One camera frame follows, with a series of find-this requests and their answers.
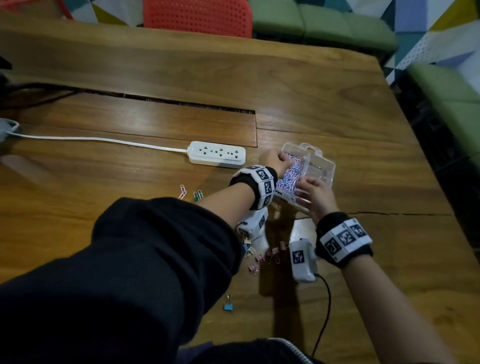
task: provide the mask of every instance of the extension cord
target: extension cord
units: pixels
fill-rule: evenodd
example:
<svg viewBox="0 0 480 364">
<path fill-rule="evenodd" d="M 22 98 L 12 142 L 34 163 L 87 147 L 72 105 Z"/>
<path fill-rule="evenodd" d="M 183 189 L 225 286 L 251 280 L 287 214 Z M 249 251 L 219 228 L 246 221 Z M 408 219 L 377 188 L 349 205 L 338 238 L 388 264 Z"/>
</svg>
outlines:
<svg viewBox="0 0 480 364">
<path fill-rule="evenodd" d="M 18 134 L 15 131 L 19 128 L 19 123 L 14 120 L 0 118 L 0 143 L 8 136 L 18 136 L 30 139 L 46 139 L 46 140 L 89 140 L 97 142 L 109 142 L 124 144 L 128 146 L 140 146 L 143 148 L 165 150 L 169 152 L 187 153 L 191 163 L 205 164 L 208 166 L 238 168 L 245 163 L 246 151 L 241 146 L 229 146 L 226 144 L 207 143 L 194 141 L 188 146 L 188 149 L 168 148 L 165 146 L 153 146 L 150 144 L 141 144 L 127 142 L 124 140 L 83 137 L 83 136 L 40 136 Z"/>
</svg>

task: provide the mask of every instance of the teal triangle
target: teal triangle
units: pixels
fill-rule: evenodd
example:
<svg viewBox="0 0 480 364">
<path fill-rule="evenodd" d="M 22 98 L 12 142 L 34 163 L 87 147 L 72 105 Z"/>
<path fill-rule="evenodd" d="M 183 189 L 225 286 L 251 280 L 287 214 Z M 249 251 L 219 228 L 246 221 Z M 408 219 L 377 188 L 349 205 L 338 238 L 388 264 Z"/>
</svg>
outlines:
<svg viewBox="0 0 480 364">
<path fill-rule="evenodd" d="M 425 32 L 396 33 L 398 51 L 395 53 L 395 66 L 397 66 L 425 35 Z"/>
<path fill-rule="evenodd" d="M 339 12 L 351 12 L 352 8 L 347 0 L 325 0 L 324 7 L 338 10 Z"/>
</svg>

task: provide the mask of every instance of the dark sleeve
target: dark sleeve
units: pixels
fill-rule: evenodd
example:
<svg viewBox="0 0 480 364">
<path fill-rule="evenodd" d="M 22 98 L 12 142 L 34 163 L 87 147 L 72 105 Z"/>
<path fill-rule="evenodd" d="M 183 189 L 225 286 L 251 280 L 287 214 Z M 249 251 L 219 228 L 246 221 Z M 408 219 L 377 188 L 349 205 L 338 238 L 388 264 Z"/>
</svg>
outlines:
<svg viewBox="0 0 480 364">
<path fill-rule="evenodd" d="M 197 205 L 122 198 L 87 248 L 0 286 L 0 362 L 170 362 L 226 291 L 242 250 L 233 229 Z"/>
</svg>

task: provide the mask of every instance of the power outlet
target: power outlet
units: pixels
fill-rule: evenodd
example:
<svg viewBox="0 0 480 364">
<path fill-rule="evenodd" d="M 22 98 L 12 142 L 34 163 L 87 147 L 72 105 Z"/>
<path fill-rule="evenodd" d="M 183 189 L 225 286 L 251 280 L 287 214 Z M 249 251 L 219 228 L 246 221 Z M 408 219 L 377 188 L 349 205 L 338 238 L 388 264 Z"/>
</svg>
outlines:
<svg viewBox="0 0 480 364">
<path fill-rule="evenodd" d="M 191 142 L 188 147 L 188 158 L 191 163 L 209 166 L 238 168 L 245 164 L 245 148 L 226 144 Z"/>
</svg>

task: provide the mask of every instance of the container handle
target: container handle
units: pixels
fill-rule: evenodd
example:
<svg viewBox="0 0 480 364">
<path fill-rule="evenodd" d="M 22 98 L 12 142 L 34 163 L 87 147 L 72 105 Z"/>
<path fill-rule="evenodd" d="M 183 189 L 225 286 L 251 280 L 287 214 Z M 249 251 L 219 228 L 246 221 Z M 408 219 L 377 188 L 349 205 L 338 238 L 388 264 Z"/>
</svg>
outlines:
<svg viewBox="0 0 480 364">
<path fill-rule="evenodd" d="M 299 145 L 299 147 L 303 150 L 313 149 L 317 156 L 323 156 L 324 155 L 320 148 L 312 146 L 311 144 L 308 144 L 308 143 L 302 143 L 302 144 Z"/>
</svg>

